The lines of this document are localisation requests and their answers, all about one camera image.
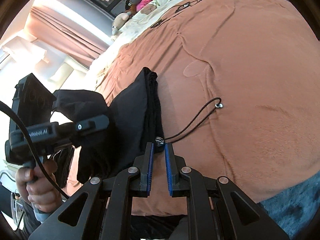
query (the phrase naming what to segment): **orange blanket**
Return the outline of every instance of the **orange blanket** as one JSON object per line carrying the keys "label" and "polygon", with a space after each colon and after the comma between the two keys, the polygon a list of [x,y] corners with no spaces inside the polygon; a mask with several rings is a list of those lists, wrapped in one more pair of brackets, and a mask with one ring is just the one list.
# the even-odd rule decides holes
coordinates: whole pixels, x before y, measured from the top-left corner
{"label": "orange blanket", "polygon": [[[320,51],[303,17],[285,0],[179,4],[187,1],[192,6],[170,9],[162,24],[122,47],[98,87],[106,102],[147,66],[158,73],[168,137],[208,100],[221,97],[224,108],[174,150],[204,176],[228,176],[255,202],[317,173]],[[77,188],[76,158],[70,191]],[[186,200],[169,196],[164,154],[155,157],[151,196],[134,199],[132,213],[186,214]]]}

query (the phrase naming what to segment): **metal rivet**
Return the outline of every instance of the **metal rivet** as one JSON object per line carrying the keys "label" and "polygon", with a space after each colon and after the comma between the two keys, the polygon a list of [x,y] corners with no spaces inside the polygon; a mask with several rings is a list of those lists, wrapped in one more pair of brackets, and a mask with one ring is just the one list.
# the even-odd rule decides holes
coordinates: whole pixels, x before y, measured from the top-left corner
{"label": "metal rivet", "polygon": [[100,182],[100,179],[98,177],[93,177],[92,179],[90,179],[90,183],[91,184],[98,184]]}
{"label": "metal rivet", "polygon": [[191,168],[190,168],[190,167],[183,167],[183,168],[181,169],[181,171],[182,171],[183,173],[190,173],[190,172],[191,172]]}
{"label": "metal rivet", "polygon": [[226,178],[226,177],[221,177],[221,178],[219,179],[219,182],[222,183],[222,184],[227,184],[227,183],[229,182],[229,180],[228,180],[228,178]]}
{"label": "metal rivet", "polygon": [[138,168],[137,167],[130,167],[129,169],[128,169],[128,172],[129,173],[136,173],[138,171]]}
{"label": "metal rivet", "polygon": [[164,145],[164,140],[161,137],[156,137],[156,144],[158,147],[161,147]]}

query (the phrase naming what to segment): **black cord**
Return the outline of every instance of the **black cord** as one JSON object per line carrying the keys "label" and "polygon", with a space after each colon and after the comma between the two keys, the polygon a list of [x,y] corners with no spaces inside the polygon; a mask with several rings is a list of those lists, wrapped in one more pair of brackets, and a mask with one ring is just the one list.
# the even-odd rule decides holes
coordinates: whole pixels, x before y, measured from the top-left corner
{"label": "black cord", "polygon": [[6,172],[2,172],[0,174],[0,179],[2,178],[3,175],[6,175],[11,181],[13,181],[14,183],[16,183],[16,181],[14,179],[12,179]]}
{"label": "black cord", "polygon": [[20,227],[20,224],[21,224],[21,221],[22,221],[22,218],[23,218],[23,215],[24,215],[24,210],[22,211],[22,215],[21,215],[21,217],[20,217],[20,219],[19,219],[19,222],[18,222],[18,226],[17,226],[17,229],[16,230],[14,230],[14,232],[17,232],[18,230],[19,230],[19,227]]}
{"label": "black cord", "polygon": [[5,113],[7,116],[9,116],[17,124],[17,126],[19,127],[19,129],[23,133],[23,136],[25,137],[25,139],[26,139],[26,141],[27,141],[27,143],[29,145],[31,153],[32,153],[33,157],[35,158],[37,164],[39,165],[39,168],[41,169],[41,171],[44,174],[44,176],[52,184],[52,186],[54,186],[55,189],[58,190],[61,193],[61,195],[63,195],[66,199],[68,199],[69,196],[66,193],[64,193],[64,191],[53,181],[53,179],[51,179],[51,177],[46,172],[44,166],[42,165],[42,163],[40,161],[40,158],[38,156],[36,148],[35,148],[32,140],[30,138],[28,130],[25,127],[25,125],[23,124],[23,122],[21,121],[20,117],[17,116],[17,114],[9,106],[7,106],[5,103],[3,103],[2,101],[0,101],[0,111]]}
{"label": "black cord", "polygon": [[[196,116],[190,121],[190,123],[180,132],[178,132],[177,134],[170,136],[168,138],[165,138],[164,141],[173,139],[177,136],[179,136],[180,134],[182,134],[186,129],[188,129],[188,127],[194,122],[194,120],[199,116],[199,114],[201,114],[201,112],[213,101],[215,100],[219,100],[219,103],[217,103],[217,105],[221,104],[221,98],[213,98],[211,100],[209,100],[200,110],[199,112],[196,114]],[[190,133],[194,132],[195,129],[197,129],[217,108],[214,107],[214,109],[212,109],[194,128],[192,128],[189,132],[187,132],[185,135],[183,135],[182,137],[175,139],[173,141],[171,141],[171,143],[175,143],[178,142],[180,140],[182,140],[183,138],[187,137]]]}

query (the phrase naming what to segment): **pink curtain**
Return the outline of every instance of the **pink curtain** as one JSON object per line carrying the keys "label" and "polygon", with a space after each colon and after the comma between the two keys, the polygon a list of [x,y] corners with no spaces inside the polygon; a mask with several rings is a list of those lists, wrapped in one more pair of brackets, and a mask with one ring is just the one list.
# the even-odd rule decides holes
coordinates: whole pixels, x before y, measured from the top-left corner
{"label": "pink curtain", "polygon": [[85,28],[45,6],[32,7],[25,30],[87,67],[109,47]]}

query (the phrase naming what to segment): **screw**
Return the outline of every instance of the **screw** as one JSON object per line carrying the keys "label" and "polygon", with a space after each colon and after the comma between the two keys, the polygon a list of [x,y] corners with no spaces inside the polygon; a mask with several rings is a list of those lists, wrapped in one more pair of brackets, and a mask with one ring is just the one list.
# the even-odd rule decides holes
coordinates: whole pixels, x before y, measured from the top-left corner
{"label": "screw", "polygon": [[219,179],[219,182],[222,183],[222,184],[227,184],[227,183],[229,182],[229,180],[228,180],[228,178],[226,178],[226,177],[221,177],[221,178]]}
{"label": "screw", "polygon": [[191,168],[190,168],[190,167],[183,167],[183,168],[181,169],[181,171],[182,171],[183,173],[190,173],[190,172],[191,172]]}
{"label": "screw", "polygon": [[136,172],[138,172],[138,168],[137,168],[137,167],[130,167],[130,168],[128,169],[128,172],[129,172],[129,173],[136,173]]}
{"label": "screw", "polygon": [[90,179],[90,183],[91,184],[98,184],[100,182],[100,179],[98,177],[93,177],[92,179]]}

